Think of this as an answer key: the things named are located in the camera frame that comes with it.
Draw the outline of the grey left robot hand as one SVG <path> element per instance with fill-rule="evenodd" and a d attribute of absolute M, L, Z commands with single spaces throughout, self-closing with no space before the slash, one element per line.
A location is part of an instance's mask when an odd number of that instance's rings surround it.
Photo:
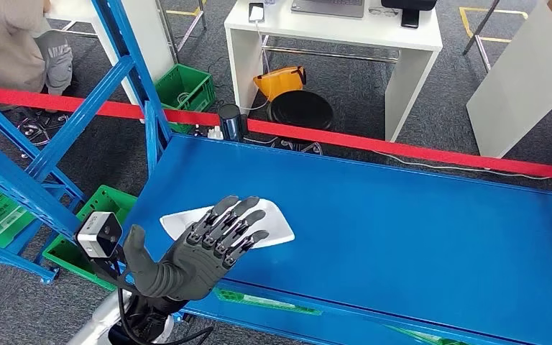
<path fill-rule="evenodd" d="M 192 223 L 174 241 L 159 262 L 144 246 L 144 229 L 131 226 L 123 244 L 126 270 L 136 289 L 149 298 L 177 301 L 201 300 L 255 244 L 268 237 L 265 230 L 249 236 L 245 232 L 265 217 L 263 210 L 251 211 L 259 198 L 239 200 L 229 195 Z M 251 211 L 247 217 L 243 213 Z"/>

